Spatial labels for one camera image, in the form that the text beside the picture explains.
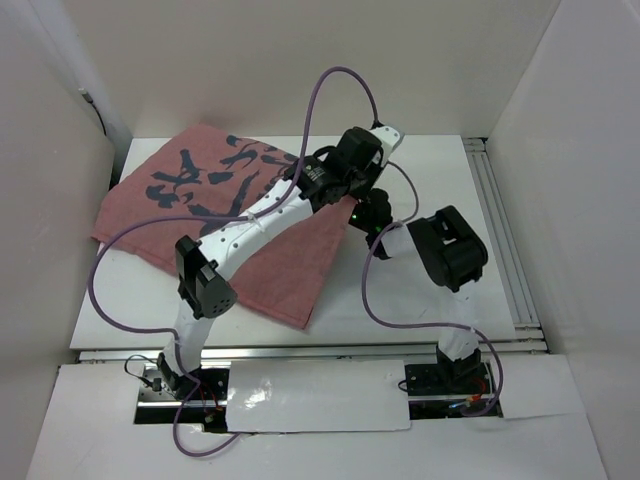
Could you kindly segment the pink and red pillowcase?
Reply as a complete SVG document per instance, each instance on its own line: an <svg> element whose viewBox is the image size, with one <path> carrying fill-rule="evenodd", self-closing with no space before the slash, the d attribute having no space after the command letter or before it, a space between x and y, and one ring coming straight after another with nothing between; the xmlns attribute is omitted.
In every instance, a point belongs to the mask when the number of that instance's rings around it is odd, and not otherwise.
<svg viewBox="0 0 640 480"><path fill-rule="evenodd" d="M173 137L120 181L103 200L92 238L105 242L150 218L162 223L138 229L116 243L170 275L175 244L222 228L266 195L295 155L256 139L195 125ZM239 303L300 330L325 285L355 202L344 197L270 241L230 283Z"/></svg>

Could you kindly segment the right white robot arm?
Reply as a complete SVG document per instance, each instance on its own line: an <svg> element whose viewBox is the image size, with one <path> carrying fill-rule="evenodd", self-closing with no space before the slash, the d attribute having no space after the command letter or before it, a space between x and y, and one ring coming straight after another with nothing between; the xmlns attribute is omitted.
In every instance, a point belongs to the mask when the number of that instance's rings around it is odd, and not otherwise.
<svg viewBox="0 0 640 480"><path fill-rule="evenodd" d="M367 233L369 252L361 280L366 313L381 326L418 329L418 324L392 324L378 318L368 301L367 279L374 258L389 260L415 252L429 279L447 289L462 304L468 301L463 288L478 282L488 263L488 250L480 236L453 205L437 210L428 218L394 221L389 195L375 188L354 208L349 224ZM436 346L436 379L448 392L463 392L467 386L474 402L487 392L480 378L480 342L484 339L471 326L440 321L444 328Z"/></svg>

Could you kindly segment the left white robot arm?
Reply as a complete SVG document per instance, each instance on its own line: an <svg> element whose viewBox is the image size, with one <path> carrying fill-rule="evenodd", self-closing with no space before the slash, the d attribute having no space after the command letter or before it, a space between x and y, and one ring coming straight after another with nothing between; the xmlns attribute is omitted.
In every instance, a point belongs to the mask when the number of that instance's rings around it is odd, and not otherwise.
<svg viewBox="0 0 640 480"><path fill-rule="evenodd" d="M403 135L390 126L347 130L335 146L294 162L239 221L175 246L181 298L175 334L158 358L161 385L183 400L198 388L201 353L214 320L237 301L229 281L255 253L290 227L346 196L365 197Z"/></svg>

